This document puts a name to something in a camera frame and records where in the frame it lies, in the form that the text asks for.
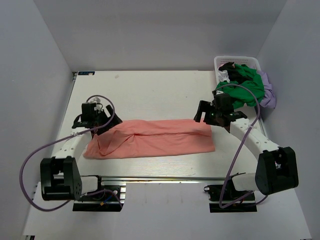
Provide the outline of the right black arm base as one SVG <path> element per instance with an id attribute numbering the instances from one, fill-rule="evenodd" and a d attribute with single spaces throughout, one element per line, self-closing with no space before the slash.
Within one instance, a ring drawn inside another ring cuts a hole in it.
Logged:
<path id="1" fill-rule="evenodd" d="M 232 180 L 228 180 L 226 188 L 222 191 L 224 179 L 223 178 L 206 178 L 207 184 L 203 187 L 203 191 L 208 194 L 209 212 L 210 213 L 255 213 L 257 212 L 256 198 L 254 193 L 245 198 L 231 204 L 226 208 L 219 206 L 220 195 L 223 193 L 222 205 L 226 205 L 235 201 L 236 199 L 247 194 L 248 191 L 237 191 Z"/>

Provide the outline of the salmon pink t shirt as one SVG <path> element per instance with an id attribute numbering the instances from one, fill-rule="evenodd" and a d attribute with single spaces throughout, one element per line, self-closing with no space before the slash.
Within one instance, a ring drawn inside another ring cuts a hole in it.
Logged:
<path id="1" fill-rule="evenodd" d="M 166 157 L 215 151 L 212 129 L 193 119 L 126 120 L 95 135 L 86 159 Z"/>

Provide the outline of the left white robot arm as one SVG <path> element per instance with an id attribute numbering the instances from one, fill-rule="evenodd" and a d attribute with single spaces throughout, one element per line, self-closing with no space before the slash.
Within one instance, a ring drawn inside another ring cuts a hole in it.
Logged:
<path id="1" fill-rule="evenodd" d="M 93 137 L 108 132 L 122 123 L 109 104 L 85 102 L 81 114 L 73 121 L 70 138 L 50 158 L 40 163 L 41 195 L 45 201 L 79 200 L 89 195 L 99 200 L 105 196 L 106 187 L 97 175 L 81 176 L 77 162 Z"/>

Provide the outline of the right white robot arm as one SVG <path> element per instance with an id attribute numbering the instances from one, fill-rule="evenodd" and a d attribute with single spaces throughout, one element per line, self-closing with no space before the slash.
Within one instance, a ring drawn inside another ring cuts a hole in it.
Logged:
<path id="1" fill-rule="evenodd" d="M 296 153 L 291 147 L 281 147 L 267 139 L 242 111 L 235 111 L 231 97 L 215 94 L 213 101 L 201 100 L 194 120 L 225 128 L 243 141 L 257 159 L 254 173 L 240 173 L 228 179 L 226 195 L 236 200 L 244 191 L 259 191 L 271 195 L 299 185 Z"/>

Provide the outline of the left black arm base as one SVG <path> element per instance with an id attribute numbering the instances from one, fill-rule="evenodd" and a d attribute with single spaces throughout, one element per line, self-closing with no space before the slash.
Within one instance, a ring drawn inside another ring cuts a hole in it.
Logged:
<path id="1" fill-rule="evenodd" d="M 79 200 L 73 202 L 73 212 L 115 212 L 122 210 L 126 198 L 126 182 L 100 175 L 82 176 Z"/>

